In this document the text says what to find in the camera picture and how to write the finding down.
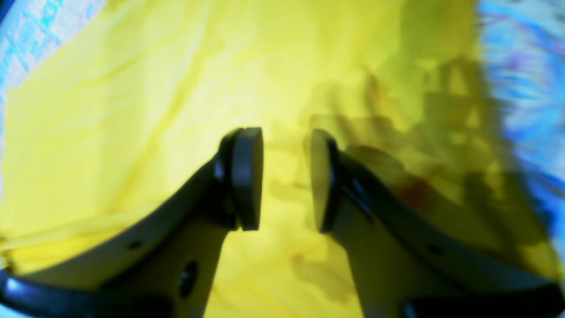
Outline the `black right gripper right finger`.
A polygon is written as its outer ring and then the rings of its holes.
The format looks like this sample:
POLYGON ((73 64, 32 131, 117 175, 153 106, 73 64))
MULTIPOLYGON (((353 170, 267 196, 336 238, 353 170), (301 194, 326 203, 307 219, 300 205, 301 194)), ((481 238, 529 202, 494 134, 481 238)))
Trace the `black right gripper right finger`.
POLYGON ((323 129, 311 134, 316 226, 345 250, 365 318, 558 318, 564 292, 448 237, 323 129))

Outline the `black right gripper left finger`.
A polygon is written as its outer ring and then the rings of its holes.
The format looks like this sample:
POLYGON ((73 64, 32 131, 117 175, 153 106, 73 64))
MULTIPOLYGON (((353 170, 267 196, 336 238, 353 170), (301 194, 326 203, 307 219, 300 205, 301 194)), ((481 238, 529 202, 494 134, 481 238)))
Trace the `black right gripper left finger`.
POLYGON ((257 230, 263 134, 239 128, 155 211, 30 274, 1 270, 3 318, 201 318, 232 230, 257 230))

